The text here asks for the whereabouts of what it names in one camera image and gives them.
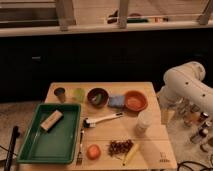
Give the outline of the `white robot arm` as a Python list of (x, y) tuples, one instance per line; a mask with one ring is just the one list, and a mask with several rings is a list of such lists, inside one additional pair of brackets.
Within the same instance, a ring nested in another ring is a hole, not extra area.
[(192, 105), (213, 115), (213, 88), (202, 82), (205, 75), (204, 66), (196, 61), (170, 68), (164, 73), (164, 85), (157, 93), (162, 124), (166, 125), (175, 114), (188, 114)]

